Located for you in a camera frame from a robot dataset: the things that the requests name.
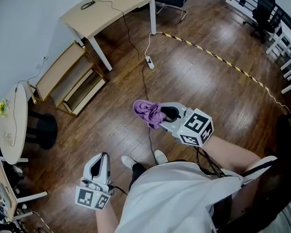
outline hazard stripe tape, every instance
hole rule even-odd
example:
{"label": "hazard stripe tape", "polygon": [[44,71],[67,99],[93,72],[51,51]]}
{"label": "hazard stripe tape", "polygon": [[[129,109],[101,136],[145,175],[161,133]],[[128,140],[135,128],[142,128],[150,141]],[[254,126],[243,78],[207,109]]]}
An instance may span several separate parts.
{"label": "hazard stripe tape", "polygon": [[228,64],[230,67],[233,67],[233,68],[236,69],[237,71],[239,71],[239,72],[241,72],[242,74],[246,75],[248,78],[252,79],[255,83],[258,83],[260,86],[262,86],[265,90],[267,90],[267,91],[269,92],[269,89],[268,89],[265,85],[263,85],[260,81],[258,81],[256,78],[252,77],[251,75],[249,75],[249,74],[246,73],[245,71],[241,70],[240,68],[234,66],[232,63],[226,61],[225,59],[222,59],[221,57],[219,57],[219,56],[215,55],[214,53],[208,51],[207,49],[204,49],[204,48],[200,47],[199,45],[196,45],[196,44],[194,44],[194,43],[192,43],[192,42],[189,42],[189,41],[187,41],[187,40],[181,39],[181,38],[179,38],[179,37],[176,37],[176,36],[173,36],[173,35],[170,35],[170,34],[167,34],[167,33],[162,33],[162,35],[165,35],[165,36],[170,37],[170,38],[174,38],[174,39],[176,39],[176,40],[178,40],[178,41],[183,41],[183,42],[185,42],[186,44],[189,44],[189,45],[191,45],[191,46],[194,46],[194,47],[196,47],[196,48],[198,48],[198,49],[203,50],[203,51],[206,52],[207,54],[209,54],[209,55],[211,55],[211,56],[217,58],[218,60],[220,60],[220,61],[222,61],[222,62]]}

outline dark brown wood floor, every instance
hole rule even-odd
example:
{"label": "dark brown wood floor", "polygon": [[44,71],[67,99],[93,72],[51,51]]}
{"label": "dark brown wood floor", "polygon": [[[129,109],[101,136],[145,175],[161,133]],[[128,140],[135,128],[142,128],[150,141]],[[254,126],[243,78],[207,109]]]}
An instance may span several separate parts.
{"label": "dark brown wood floor", "polygon": [[[280,94],[287,86],[279,69],[284,60],[265,54],[269,42],[263,45],[250,37],[252,28],[242,25],[244,18],[225,0],[188,0],[186,9],[189,13],[181,23],[177,10],[164,9],[157,16],[157,30],[210,50],[260,80],[279,101],[289,102],[285,98],[291,98],[291,93],[285,98]],[[125,190],[131,171],[122,165],[121,155],[129,155],[146,166],[154,165],[147,126],[132,110],[135,100],[145,99],[141,70],[150,32],[149,10],[132,12],[126,18],[140,58],[128,42],[123,19],[104,29],[97,41],[113,66],[113,71],[106,71],[110,82],[79,117],[41,104],[33,107],[41,113],[52,113],[58,123],[53,149],[44,151],[27,145],[24,152],[30,159],[25,176],[31,192],[48,192],[47,197],[29,203],[29,207],[55,233],[96,232],[95,212],[74,204],[75,186],[91,157],[107,152],[112,162],[112,180]],[[285,110],[259,85],[203,51],[161,34],[151,37],[148,54],[155,65],[154,70],[145,70],[151,101],[177,101],[199,108],[212,116],[216,136],[261,157],[265,148],[275,147],[276,119]],[[94,53],[93,56],[103,67]],[[170,133],[152,130],[151,138],[153,149],[162,150],[169,160],[195,161],[194,149],[177,144]],[[119,191],[112,198],[118,218],[125,198]],[[36,216],[28,217],[25,224],[32,229],[42,226]]]}

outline white shoe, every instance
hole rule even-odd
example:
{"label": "white shoe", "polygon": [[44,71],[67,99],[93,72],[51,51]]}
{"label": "white shoe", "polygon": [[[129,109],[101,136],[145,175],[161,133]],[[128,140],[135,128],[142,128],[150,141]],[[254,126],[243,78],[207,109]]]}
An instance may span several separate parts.
{"label": "white shoe", "polygon": [[168,162],[166,155],[160,150],[155,150],[154,156],[155,156],[155,159],[159,165]]}
{"label": "white shoe", "polygon": [[121,157],[121,160],[123,162],[123,164],[125,166],[127,166],[128,168],[132,169],[132,166],[135,165],[137,162],[135,162],[133,159],[131,159],[129,156],[127,155],[123,155]]}

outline forearm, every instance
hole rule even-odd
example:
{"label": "forearm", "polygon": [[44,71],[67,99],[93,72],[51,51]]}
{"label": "forearm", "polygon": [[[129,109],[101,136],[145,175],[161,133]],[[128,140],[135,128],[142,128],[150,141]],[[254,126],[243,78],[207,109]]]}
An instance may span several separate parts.
{"label": "forearm", "polygon": [[102,211],[96,211],[98,233],[114,233],[118,221],[109,202]]}
{"label": "forearm", "polygon": [[221,167],[236,173],[247,171],[261,159],[255,153],[216,136],[211,136],[202,149]]}

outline metal railing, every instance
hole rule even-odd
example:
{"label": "metal railing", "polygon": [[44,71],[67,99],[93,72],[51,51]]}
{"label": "metal railing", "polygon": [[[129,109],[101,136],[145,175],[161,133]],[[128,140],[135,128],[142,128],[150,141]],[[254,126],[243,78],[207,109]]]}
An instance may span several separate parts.
{"label": "metal railing", "polygon": [[[251,12],[257,8],[258,0],[234,0],[240,6],[250,10]],[[270,12],[270,24],[272,27],[276,28],[280,21],[282,20],[290,29],[291,29],[291,17],[278,5],[275,4],[275,7]]]}

